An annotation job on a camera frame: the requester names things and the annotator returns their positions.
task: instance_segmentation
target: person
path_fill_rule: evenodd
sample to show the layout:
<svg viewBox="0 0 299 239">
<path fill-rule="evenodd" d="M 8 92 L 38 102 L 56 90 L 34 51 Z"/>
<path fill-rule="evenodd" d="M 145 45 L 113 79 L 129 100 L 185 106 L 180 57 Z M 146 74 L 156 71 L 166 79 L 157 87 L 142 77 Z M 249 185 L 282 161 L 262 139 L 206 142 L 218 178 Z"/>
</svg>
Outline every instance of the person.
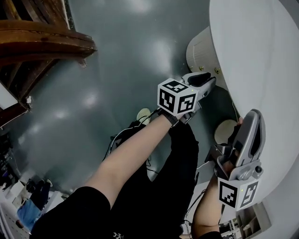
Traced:
<svg viewBox="0 0 299 239">
<path fill-rule="evenodd" d="M 52 182 L 49 179 L 38 182 L 30 199 L 25 201 L 17 211 L 19 220 L 16 221 L 16 225 L 19 228 L 26 227 L 29 232 L 32 231 L 35 222 L 40 218 L 42 210 L 48 201 L 50 187 L 52 186 Z"/>
<path fill-rule="evenodd" d="M 123 132 L 84 187 L 36 222 L 31 238 L 179 238 L 195 187 L 198 142 L 188 124 L 166 112 L 138 125 Z M 151 182 L 146 160 L 168 131 L 171 153 Z M 220 214 L 212 179 L 194 215 L 193 238 L 221 238 Z"/>
</svg>

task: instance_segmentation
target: white table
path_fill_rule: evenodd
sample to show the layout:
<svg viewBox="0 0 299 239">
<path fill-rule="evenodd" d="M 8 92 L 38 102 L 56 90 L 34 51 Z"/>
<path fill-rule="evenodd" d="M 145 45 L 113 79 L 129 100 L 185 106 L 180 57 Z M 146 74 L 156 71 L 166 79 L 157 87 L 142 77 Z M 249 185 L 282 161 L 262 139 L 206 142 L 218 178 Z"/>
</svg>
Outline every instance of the white table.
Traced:
<svg viewBox="0 0 299 239">
<path fill-rule="evenodd" d="M 299 30 L 278 0 L 211 0 L 210 27 L 187 49 L 192 71 L 213 72 L 241 116 L 262 112 L 264 174 L 255 201 L 272 192 L 299 153 Z"/>
</svg>

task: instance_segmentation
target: shoe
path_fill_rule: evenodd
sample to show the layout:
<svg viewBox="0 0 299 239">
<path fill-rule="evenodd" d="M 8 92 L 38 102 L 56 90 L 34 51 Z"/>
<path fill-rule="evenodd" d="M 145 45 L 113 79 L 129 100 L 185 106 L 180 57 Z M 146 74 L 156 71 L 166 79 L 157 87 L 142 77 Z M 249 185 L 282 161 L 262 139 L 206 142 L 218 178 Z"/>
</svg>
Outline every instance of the shoe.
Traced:
<svg viewBox="0 0 299 239">
<path fill-rule="evenodd" d="M 53 183 L 51 182 L 50 179 L 47 179 L 47 183 L 49 183 L 51 185 L 51 188 L 53 187 Z"/>
<path fill-rule="evenodd" d="M 148 125 L 150 123 L 150 110 L 148 108 L 143 108 L 137 114 L 137 121 L 142 122 L 144 125 Z"/>
</svg>

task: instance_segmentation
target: black t-shirt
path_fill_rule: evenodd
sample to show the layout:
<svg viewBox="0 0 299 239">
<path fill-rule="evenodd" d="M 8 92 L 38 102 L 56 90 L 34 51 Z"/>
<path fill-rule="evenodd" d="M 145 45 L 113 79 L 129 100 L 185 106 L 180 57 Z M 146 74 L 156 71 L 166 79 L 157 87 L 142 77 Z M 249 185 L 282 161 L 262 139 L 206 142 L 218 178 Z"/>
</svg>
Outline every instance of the black t-shirt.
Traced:
<svg viewBox="0 0 299 239">
<path fill-rule="evenodd" d="M 98 190 L 82 187 L 68 199 L 43 215 L 33 226 L 31 239 L 126 239 L 126 235 L 116 232 L 113 219 L 110 218 L 110 203 Z M 159 238 L 149 231 L 136 238 Z M 200 239 L 221 239 L 219 232 L 210 232 Z"/>
</svg>

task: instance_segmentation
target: wristwatch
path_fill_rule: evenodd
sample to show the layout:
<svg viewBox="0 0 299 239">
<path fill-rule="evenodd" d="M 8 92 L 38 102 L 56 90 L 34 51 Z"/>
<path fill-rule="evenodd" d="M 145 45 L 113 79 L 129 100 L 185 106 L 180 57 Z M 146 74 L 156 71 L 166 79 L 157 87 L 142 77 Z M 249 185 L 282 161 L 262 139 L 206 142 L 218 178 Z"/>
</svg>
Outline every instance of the wristwatch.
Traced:
<svg viewBox="0 0 299 239">
<path fill-rule="evenodd" d="M 166 110 L 161 109 L 158 115 L 164 115 L 166 119 L 172 124 L 172 127 L 176 126 L 179 122 L 177 117 L 173 116 L 172 114 L 168 113 Z"/>
</svg>

